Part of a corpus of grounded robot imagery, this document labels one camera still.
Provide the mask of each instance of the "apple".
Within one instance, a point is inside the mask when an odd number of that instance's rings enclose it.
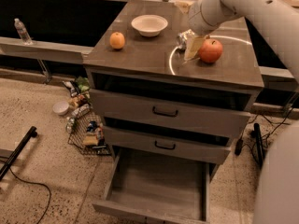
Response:
[[[115,32],[110,36],[110,46],[113,49],[122,49],[124,47],[124,35],[120,32]]]
[[[216,62],[223,53],[222,43],[213,38],[207,38],[198,50],[198,56],[204,63]]]

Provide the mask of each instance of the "drawer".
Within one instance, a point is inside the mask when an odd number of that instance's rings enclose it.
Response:
[[[230,153],[229,147],[186,141],[150,133],[140,133],[110,127],[104,128],[107,144],[129,147],[194,161],[223,164]]]
[[[243,111],[93,89],[90,93],[94,111],[104,119],[124,119],[233,138],[240,135],[249,119],[249,113]]]
[[[148,224],[207,223],[209,183],[207,163],[126,148],[93,207]]]

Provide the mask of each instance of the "drawer handle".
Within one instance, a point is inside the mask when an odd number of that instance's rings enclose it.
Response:
[[[159,146],[157,141],[155,141],[155,146],[157,148],[162,148],[162,149],[167,149],[167,150],[174,150],[176,148],[176,144],[173,144],[171,147]]]
[[[168,117],[176,117],[178,115],[178,110],[174,111],[174,112],[163,112],[163,111],[159,111],[156,106],[154,106],[152,108],[152,113],[159,115],[159,116],[168,116]]]

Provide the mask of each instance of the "orange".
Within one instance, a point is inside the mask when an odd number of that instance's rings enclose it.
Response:
[[[124,35],[120,32],[115,32],[110,36],[110,46],[113,49],[122,49],[124,47]]]

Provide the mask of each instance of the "speckled floor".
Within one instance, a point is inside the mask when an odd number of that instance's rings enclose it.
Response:
[[[12,76],[0,70],[0,148],[14,149],[31,126],[37,127],[38,137],[30,140],[12,170],[22,179],[44,183],[50,188],[50,206],[40,223],[132,223],[94,211],[92,203],[104,193],[113,160],[83,156],[67,144],[67,115],[57,116],[52,106],[67,101],[69,92],[59,78],[50,85],[41,84],[42,80],[43,77]],[[283,120],[280,113],[268,115],[273,122]],[[262,134],[276,126],[263,116],[252,114],[251,120],[255,118]],[[281,125],[269,137],[269,143],[285,128],[286,125]],[[251,130],[253,122],[243,134],[244,144],[248,146],[255,142],[249,135]],[[252,221],[259,168],[248,146],[236,156],[233,145],[231,154],[211,182],[210,221],[213,224]],[[37,223],[48,199],[47,189],[23,183],[8,172],[0,183],[0,223]]]

